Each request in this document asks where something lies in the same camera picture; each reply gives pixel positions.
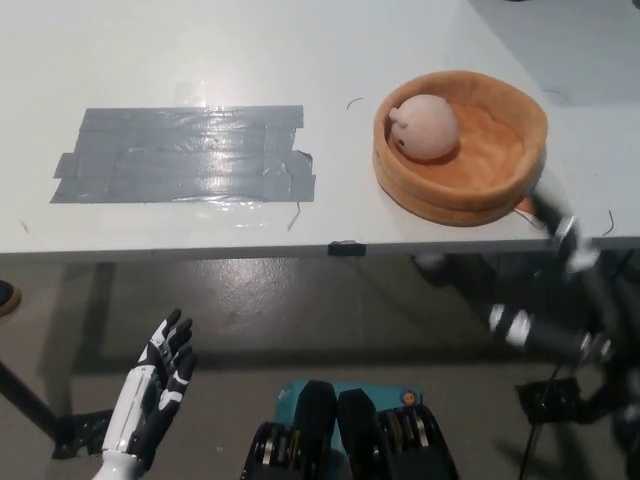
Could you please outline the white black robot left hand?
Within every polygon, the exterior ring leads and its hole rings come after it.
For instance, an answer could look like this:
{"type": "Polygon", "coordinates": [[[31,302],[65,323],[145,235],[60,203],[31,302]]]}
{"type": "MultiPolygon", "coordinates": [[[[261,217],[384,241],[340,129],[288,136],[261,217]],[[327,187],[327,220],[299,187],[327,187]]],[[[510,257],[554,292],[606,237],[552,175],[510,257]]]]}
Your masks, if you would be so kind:
{"type": "Polygon", "coordinates": [[[176,309],[146,342],[113,409],[97,479],[139,479],[150,470],[195,369],[192,324],[176,309]]]}

